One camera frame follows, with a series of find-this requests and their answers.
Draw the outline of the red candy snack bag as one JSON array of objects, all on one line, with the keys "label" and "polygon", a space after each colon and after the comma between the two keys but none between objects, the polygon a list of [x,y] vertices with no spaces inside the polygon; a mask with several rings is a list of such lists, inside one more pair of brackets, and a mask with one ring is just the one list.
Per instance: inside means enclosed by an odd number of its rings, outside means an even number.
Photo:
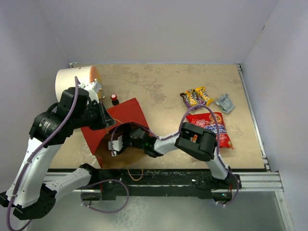
[{"label": "red candy snack bag", "polygon": [[224,123],[223,115],[220,112],[214,112],[214,116],[211,113],[203,114],[188,114],[186,119],[189,123],[205,128],[217,134],[217,128],[219,130],[219,147],[233,149],[233,144],[227,133],[227,129]]}]

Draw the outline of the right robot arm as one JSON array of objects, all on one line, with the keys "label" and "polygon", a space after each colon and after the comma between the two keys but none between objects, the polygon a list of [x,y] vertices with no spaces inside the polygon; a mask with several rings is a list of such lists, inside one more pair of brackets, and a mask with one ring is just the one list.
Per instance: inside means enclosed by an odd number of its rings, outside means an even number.
[{"label": "right robot arm", "polygon": [[217,135],[194,124],[185,122],[180,131],[168,137],[150,136],[141,128],[131,129],[123,133],[119,152],[127,147],[140,149],[153,158],[179,149],[194,159],[206,162],[217,187],[226,188],[231,183],[230,168],[222,161],[219,154]]}]

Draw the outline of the purple brown M&M's packet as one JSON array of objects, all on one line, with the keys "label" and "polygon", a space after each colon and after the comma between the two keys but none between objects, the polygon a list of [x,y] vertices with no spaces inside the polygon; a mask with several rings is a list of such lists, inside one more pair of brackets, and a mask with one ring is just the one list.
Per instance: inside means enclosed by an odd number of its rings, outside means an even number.
[{"label": "purple brown M&M's packet", "polygon": [[206,105],[206,103],[201,100],[196,92],[193,93],[181,93],[180,97],[182,98],[184,104],[190,109],[193,106],[197,105]]}]

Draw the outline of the white silver snack packet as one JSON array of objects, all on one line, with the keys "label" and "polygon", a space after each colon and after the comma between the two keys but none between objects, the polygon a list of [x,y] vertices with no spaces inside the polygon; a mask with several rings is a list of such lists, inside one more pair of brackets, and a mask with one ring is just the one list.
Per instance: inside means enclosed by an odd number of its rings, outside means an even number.
[{"label": "white silver snack packet", "polygon": [[227,93],[218,97],[218,99],[216,100],[216,105],[218,105],[221,108],[222,112],[226,114],[230,113],[235,108],[235,105],[233,104]]}]

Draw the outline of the red brown paper bag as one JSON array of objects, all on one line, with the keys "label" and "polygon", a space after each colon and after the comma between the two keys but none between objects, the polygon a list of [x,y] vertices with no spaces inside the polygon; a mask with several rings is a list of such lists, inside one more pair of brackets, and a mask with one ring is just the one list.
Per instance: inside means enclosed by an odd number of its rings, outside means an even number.
[{"label": "red brown paper bag", "polygon": [[123,134],[125,128],[136,128],[131,122],[148,128],[148,123],[136,98],[132,98],[117,106],[109,108],[108,113],[115,120],[116,124],[101,130],[91,130],[88,127],[81,129],[86,143],[93,156],[96,157],[101,169],[122,169],[143,159],[146,154],[143,150],[135,147],[127,147],[123,153],[117,156],[111,155],[108,149],[108,142],[111,139],[113,130],[116,132],[113,140],[117,140]]}]

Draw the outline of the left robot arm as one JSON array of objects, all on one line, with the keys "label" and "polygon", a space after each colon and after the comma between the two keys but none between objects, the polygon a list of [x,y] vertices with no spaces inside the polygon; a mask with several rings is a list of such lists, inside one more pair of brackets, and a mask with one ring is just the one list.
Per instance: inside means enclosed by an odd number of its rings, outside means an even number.
[{"label": "left robot arm", "polygon": [[114,124],[95,90],[64,90],[59,102],[34,119],[23,163],[10,189],[0,194],[0,204],[11,205],[19,220],[39,219],[73,190],[97,187],[99,172],[89,164],[49,183],[44,183],[44,178],[54,156],[75,129],[101,130]]}]

